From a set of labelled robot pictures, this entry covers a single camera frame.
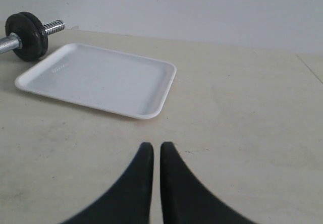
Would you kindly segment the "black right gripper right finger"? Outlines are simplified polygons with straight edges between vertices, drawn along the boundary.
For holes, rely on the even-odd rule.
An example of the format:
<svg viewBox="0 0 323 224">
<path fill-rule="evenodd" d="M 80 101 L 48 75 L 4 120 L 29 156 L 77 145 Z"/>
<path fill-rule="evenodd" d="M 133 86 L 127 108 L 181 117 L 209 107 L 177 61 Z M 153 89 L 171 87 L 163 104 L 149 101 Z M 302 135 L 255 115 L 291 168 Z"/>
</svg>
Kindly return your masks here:
<svg viewBox="0 0 323 224">
<path fill-rule="evenodd" d="M 160 197 L 164 223 L 254 223 L 214 196 L 172 142 L 160 147 Z"/>
</svg>

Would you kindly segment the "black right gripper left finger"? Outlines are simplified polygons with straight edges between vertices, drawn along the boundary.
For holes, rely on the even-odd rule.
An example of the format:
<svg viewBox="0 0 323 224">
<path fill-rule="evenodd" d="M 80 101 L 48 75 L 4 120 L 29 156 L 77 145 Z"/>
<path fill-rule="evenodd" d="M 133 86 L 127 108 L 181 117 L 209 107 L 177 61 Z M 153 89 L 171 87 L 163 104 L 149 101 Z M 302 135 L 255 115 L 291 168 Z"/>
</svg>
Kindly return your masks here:
<svg viewBox="0 0 323 224">
<path fill-rule="evenodd" d="M 64 223 L 149 223 L 153 146 L 141 143 L 119 179 L 95 202 Z"/>
</svg>

